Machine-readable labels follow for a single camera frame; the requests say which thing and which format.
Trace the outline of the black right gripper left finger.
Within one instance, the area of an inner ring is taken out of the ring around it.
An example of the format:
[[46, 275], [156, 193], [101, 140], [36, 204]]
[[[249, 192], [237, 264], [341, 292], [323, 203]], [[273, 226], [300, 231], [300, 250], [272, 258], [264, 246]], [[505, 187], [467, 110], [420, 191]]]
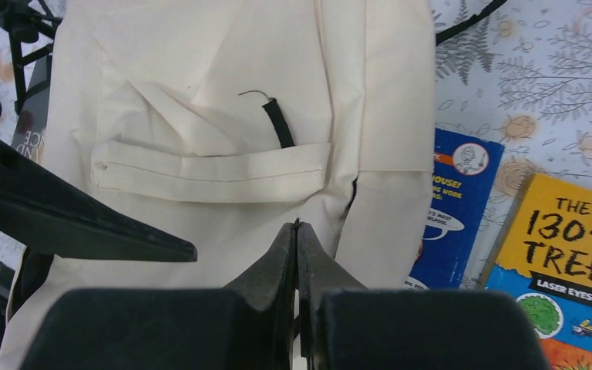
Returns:
[[24, 369], [289, 369], [296, 226], [222, 288], [79, 289], [49, 310]]

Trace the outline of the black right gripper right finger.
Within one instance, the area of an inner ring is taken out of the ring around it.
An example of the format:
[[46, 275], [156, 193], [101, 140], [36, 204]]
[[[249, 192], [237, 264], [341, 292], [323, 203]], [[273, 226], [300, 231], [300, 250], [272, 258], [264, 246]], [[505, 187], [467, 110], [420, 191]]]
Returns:
[[523, 310], [489, 291], [370, 289], [297, 225], [301, 355], [309, 369], [546, 369]]

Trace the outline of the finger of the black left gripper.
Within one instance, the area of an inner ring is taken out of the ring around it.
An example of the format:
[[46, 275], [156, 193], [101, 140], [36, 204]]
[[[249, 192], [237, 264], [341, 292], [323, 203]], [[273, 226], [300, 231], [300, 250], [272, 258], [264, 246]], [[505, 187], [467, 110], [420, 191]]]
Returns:
[[0, 231], [64, 258], [194, 262], [197, 249], [116, 212], [0, 140]]

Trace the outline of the beige canvas backpack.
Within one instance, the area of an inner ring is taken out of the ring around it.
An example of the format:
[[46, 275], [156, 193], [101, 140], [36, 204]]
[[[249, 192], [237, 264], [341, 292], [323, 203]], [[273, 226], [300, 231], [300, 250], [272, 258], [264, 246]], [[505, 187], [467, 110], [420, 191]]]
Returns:
[[403, 288], [432, 200], [431, 1], [69, 1], [42, 165], [197, 247], [195, 263], [55, 257], [8, 318], [17, 369], [76, 288], [220, 287], [311, 224], [370, 288]]

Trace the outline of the black moon paperback book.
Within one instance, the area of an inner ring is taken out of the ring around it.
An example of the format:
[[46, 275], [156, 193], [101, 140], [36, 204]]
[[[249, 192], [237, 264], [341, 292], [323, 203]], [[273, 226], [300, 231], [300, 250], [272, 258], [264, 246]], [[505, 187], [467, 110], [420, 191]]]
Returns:
[[51, 55], [35, 63], [11, 144], [18, 153], [35, 163], [41, 162], [45, 145], [51, 70]]

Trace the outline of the black mini tripod stand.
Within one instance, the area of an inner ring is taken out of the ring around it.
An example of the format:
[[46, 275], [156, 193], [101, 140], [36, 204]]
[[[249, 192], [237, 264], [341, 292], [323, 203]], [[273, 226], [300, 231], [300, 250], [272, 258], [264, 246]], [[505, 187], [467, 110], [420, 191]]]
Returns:
[[[53, 13], [47, 1], [37, 0], [39, 8], [33, 8], [28, 0], [0, 0], [0, 27], [8, 33], [15, 81], [15, 112], [20, 113], [28, 97], [24, 69], [39, 59], [50, 56], [56, 32], [62, 18]], [[34, 44], [41, 36], [49, 42], [28, 54], [22, 51], [24, 44]]]

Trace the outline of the blue comic paperback book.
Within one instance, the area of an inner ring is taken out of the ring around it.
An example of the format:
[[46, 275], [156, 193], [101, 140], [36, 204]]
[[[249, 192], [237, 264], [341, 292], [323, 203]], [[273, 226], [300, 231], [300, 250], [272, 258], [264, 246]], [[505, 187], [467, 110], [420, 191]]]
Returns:
[[436, 130], [432, 202], [406, 288], [460, 286], [503, 153], [500, 143]]

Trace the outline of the yellow treehouse paperback book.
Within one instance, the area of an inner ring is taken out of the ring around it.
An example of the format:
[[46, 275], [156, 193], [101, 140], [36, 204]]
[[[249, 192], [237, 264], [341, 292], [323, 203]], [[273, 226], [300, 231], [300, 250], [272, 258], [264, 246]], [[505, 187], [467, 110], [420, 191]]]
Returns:
[[533, 175], [483, 285], [514, 297], [552, 369], [592, 369], [592, 190]]

